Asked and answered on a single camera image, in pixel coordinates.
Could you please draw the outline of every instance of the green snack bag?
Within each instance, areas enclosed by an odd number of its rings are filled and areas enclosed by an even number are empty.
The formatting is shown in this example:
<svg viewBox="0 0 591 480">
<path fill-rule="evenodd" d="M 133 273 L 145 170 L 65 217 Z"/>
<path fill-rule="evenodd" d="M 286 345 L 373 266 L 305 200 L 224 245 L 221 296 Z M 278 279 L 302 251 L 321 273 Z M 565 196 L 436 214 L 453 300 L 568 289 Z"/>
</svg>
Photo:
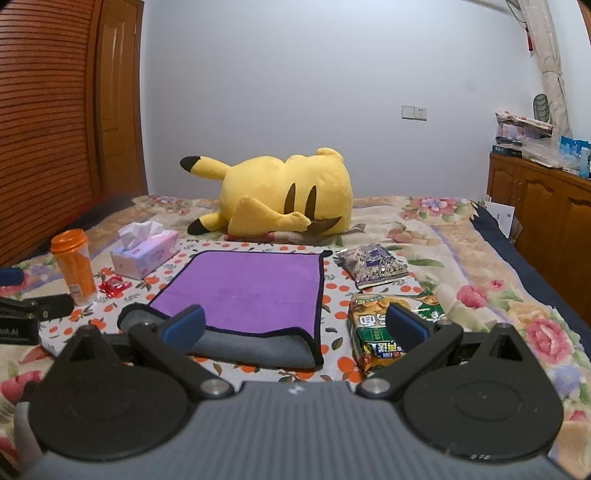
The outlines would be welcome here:
<svg viewBox="0 0 591 480">
<path fill-rule="evenodd" d="M 390 365 L 404 355 L 386 330 L 386 310 L 390 303 L 398 303 L 432 322 L 446 318 L 437 298 L 428 290 L 416 296 L 354 294 L 349 304 L 348 329 L 353 356 L 365 373 Z"/>
</svg>

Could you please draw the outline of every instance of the yellow plush toy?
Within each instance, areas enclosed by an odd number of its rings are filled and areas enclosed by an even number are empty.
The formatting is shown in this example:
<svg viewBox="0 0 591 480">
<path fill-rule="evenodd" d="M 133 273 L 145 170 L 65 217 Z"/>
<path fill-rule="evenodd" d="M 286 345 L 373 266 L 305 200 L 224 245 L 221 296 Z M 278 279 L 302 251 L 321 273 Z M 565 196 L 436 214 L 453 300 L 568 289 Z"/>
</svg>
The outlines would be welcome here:
<svg viewBox="0 0 591 480">
<path fill-rule="evenodd" d="M 223 181 L 219 211 L 195 220 L 190 235 L 227 230 L 239 237 L 268 232 L 329 236 L 349 227 L 351 180 L 343 157 L 332 148 L 285 162 L 251 158 L 233 167 L 212 158 L 185 157 L 181 166 L 197 177 Z"/>
</svg>

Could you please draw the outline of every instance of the orange cup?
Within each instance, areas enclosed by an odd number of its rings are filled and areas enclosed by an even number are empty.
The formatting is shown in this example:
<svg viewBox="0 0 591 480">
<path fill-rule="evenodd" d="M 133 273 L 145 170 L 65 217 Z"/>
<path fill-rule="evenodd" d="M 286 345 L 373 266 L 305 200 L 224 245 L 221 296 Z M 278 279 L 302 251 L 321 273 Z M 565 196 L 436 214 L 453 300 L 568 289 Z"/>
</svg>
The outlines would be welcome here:
<svg viewBox="0 0 591 480">
<path fill-rule="evenodd" d="M 51 239 L 51 253 L 57 260 L 61 274 L 77 305 L 88 305 L 96 300 L 95 279 L 90 267 L 88 238 L 84 230 L 66 230 Z"/>
</svg>

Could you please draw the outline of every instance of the light switch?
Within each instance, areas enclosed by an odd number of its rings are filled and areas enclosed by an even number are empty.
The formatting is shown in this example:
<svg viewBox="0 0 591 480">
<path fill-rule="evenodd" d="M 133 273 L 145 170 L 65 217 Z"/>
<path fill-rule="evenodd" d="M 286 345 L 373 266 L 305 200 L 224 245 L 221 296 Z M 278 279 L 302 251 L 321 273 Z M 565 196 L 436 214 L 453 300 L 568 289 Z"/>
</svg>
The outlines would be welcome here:
<svg viewBox="0 0 591 480">
<path fill-rule="evenodd" d="M 410 118 L 414 120 L 415 118 L 414 106 L 412 105 L 403 105 L 402 106 L 402 118 Z"/>
<path fill-rule="evenodd" d="M 427 120 L 427 109 L 416 106 L 414 108 L 414 119 L 415 120 Z"/>
</svg>

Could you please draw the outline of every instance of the metal screw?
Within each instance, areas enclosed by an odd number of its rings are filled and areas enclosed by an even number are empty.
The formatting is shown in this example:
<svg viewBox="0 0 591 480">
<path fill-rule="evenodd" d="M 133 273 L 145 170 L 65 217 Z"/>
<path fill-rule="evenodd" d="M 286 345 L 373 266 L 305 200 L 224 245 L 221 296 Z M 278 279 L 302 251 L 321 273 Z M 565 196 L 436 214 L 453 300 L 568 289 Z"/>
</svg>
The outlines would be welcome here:
<svg viewBox="0 0 591 480">
<path fill-rule="evenodd" d="M 373 395 L 381 395 L 390 390 L 390 382 L 383 378 L 368 378 L 361 383 L 361 388 Z"/>
<path fill-rule="evenodd" d="M 230 391 L 230 384 L 221 378 L 209 378 L 201 383 L 201 390 L 210 397 L 220 397 Z"/>
</svg>

